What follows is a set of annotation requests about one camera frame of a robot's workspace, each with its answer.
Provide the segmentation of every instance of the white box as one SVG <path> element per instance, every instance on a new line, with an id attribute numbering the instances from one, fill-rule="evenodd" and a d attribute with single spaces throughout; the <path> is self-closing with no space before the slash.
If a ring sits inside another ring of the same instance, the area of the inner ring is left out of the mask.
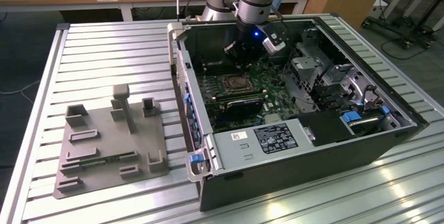
<path id="1" fill-rule="evenodd" d="M 374 6 L 372 6 L 372 9 L 368 13 L 368 16 L 372 16 L 374 18 L 379 18 L 383 14 L 383 11 L 386 10 L 387 8 L 387 2 L 383 1 L 383 0 L 376 0 Z"/>

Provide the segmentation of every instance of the desk leg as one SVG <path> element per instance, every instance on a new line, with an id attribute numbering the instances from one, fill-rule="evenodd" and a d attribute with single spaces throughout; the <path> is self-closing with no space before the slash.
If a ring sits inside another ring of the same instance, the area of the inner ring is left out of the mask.
<path id="1" fill-rule="evenodd" d="M 124 21 L 132 21 L 132 3 L 120 3 L 120 11 L 123 13 Z"/>
<path id="2" fill-rule="evenodd" d="M 304 13 L 308 0 L 298 0 L 294 7 L 292 15 L 302 15 Z"/>

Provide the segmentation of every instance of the wheel caster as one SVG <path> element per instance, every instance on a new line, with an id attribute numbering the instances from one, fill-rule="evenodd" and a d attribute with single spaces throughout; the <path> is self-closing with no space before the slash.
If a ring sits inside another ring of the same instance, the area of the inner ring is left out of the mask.
<path id="1" fill-rule="evenodd" d="M 363 22 L 363 24 L 362 24 L 363 28 L 368 28 L 370 24 L 371 24 L 370 21 L 366 20 L 366 21 Z"/>
<path id="2" fill-rule="evenodd" d="M 406 42 L 403 43 L 403 48 L 404 48 L 404 49 L 410 49 L 411 46 L 412 46 L 412 43 L 411 43 L 411 42 L 406 41 Z"/>

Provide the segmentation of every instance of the barcode sticker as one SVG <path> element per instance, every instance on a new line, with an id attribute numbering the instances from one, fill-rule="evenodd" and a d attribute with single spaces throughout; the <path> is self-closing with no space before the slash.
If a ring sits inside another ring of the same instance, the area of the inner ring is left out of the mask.
<path id="1" fill-rule="evenodd" d="M 98 2 L 118 2 L 119 0 L 98 0 Z"/>

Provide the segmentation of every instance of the motherboard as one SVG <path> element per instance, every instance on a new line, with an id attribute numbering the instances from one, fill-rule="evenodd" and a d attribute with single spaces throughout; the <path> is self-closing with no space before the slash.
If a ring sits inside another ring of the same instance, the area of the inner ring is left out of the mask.
<path id="1" fill-rule="evenodd" d="M 299 113 L 283 68 L 283 64 L 259 60 L 243 72 L 198 76 L 215 133 L 286 120 Z"/>

